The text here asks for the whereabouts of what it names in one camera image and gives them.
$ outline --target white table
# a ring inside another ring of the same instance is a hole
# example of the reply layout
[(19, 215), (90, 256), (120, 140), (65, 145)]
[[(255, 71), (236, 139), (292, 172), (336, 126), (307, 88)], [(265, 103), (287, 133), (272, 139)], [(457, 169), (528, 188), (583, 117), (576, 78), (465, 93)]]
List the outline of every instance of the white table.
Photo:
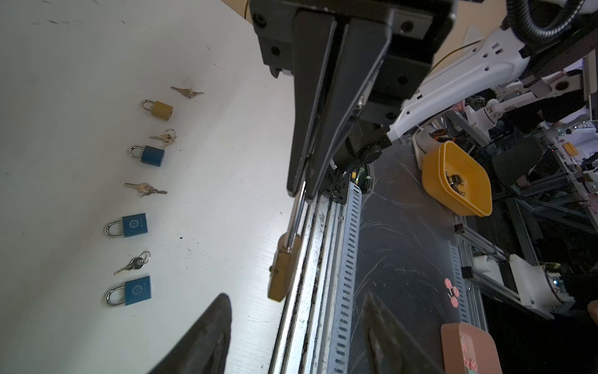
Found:
[[(266, 373), (282, 310), (266, 298), (268, 267), (292, 205), (292, 78), (270, 76), (251, 25), (219, 0), (6, 0), (0, 20), (0, 372), (145, 373), (225, 292), (227, 371)], [(170, 121), (143, 99), (174, 106)], [(160, 168), (127, 155), (169, 127), (178, 138)], [(149, 233), (104, 234), (142, 212)], [(112, 275), (145, 250), (145, 267)], [(150, 300), (106, 305), (146, 275)]]

